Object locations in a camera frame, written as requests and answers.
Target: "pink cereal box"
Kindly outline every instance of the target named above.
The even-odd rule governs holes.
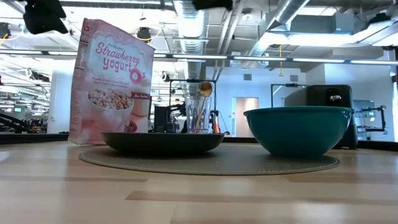
[[[72,82],[69,141],[104,144],[102,132],[148,132],[154,49],[98,19],[85,19]]]

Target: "wooden table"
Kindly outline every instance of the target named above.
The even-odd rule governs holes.
[[[85,163],[67,142],[0,147],[1,223],[398,223],[398,153],[332,151],[341,165],[255,177]]]

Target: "light fixture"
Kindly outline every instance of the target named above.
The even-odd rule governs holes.
[[[278,61],[284,62],[287,59],[282,57],[245,57],[245,56],[235,56],[234,60],[251,60],[251,61]]]
[[[185,58],[185,59],[227,59],[225,55],[173,55],[173,58]]]
[[[209,42],[209,39],[189,38],[189,37],[173,37],[173,41],[195,40],[200,42]]]
[[[14,105],[0,105],[0,108],[14,108]]]
[[[326,58],[293,58],[294,62],[320,62],[320,63],[343,63],[343,59],[326,59]]]
[[[17,55],[42,55],[39,50],[0,50],[0,54],[17,54]]]
[[[206,60],[203,59],[178,59],[178,62],[206,62]]]
[[[49,52],[50,55],[77,56],[77,52]]]
[[[154,58],[166,58],[167,54],[154,54]]]
[[[350,63],[361,65],[398,65],[398,61],[382,61],[382,60],[352,60]]]
[[[37,87],[51,87],[51,84],[34,84],[34,83],[23,83],[23,84],[19,84],[19,83],[3,83],[3,86],[20,86],[20,87],[24,87],[24,86],[37,86]]]

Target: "round placemat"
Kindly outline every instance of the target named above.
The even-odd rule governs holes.
[[[294,174],[331,169],[340,163],[330,156],[317,160],[285,159],[270,155],[260,145],[231,144],[202,154],[168,157],[133,156],[104,148],[82,152],[80,159],[118,169],[191,175]]]

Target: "teal bowl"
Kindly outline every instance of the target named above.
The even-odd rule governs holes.
[[[316,159],[343,137],[354,110],[288,106],[246,111],[250,130],[272,155]]]

